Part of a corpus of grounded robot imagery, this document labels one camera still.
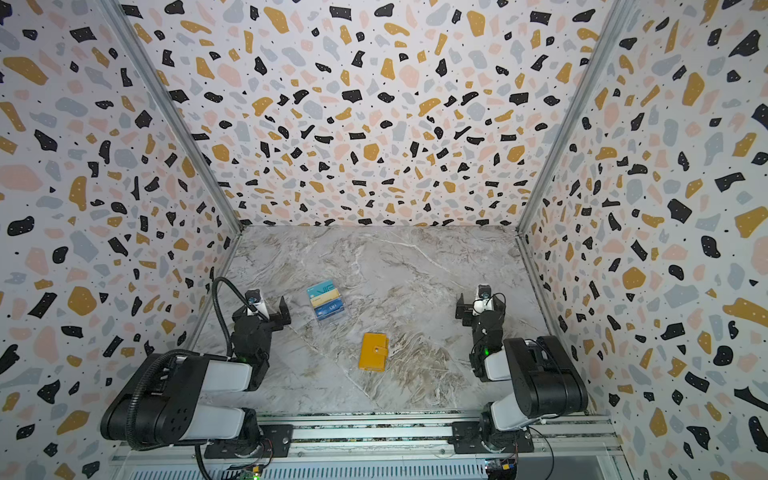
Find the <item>yellow leather card holder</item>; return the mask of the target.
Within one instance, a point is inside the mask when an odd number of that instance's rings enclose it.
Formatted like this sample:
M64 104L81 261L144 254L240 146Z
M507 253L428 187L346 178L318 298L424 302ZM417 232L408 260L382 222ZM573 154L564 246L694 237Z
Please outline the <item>yellow leather card holder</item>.
M389 355L388 338L382 333L363 335L358 368L363 371L383 372Z

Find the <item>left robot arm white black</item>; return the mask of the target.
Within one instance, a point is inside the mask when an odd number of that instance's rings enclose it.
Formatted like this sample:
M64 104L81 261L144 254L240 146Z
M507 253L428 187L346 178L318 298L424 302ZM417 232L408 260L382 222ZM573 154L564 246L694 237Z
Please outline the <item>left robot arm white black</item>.
M286 457L292 425L263 425L252 408L203 401L207 394L254 392L266 377L272 335L291 316L285 301L271 313L256 296L251 292L233 315L231 356L182 349L150 355L103 414L102 437L135 451L202 447L205 459Z

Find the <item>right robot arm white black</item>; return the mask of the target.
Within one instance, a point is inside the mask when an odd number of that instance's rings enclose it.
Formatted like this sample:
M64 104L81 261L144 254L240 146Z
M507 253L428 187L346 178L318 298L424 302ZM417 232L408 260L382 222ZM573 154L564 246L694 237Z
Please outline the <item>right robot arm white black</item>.
M506 338L505 314L506 297L484 284L474 300L456 302L455 318L472 333L468 359L473 373L484 383L510 385L509 393L488 403L478 420L452 424L450 443L459 454L511 453L517 447L530 452L528 427L588 406L585 383L557 337Z

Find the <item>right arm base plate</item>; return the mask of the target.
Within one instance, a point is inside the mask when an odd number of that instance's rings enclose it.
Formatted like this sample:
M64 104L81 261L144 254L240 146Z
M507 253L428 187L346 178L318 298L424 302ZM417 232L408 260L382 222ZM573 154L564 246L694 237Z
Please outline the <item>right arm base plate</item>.
M456 454L511 455L534 451L533 440L527 431L500 431L485 421L453 422L448 443Z

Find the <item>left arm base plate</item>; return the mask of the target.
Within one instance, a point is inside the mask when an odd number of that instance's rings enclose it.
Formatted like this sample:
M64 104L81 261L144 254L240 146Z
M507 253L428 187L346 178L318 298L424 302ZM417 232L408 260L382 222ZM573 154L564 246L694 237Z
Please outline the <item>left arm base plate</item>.
M267 424L246 427L241 434L228 440L214 440L207 445L206 460L248 460L286 458L293 437L292 424Z

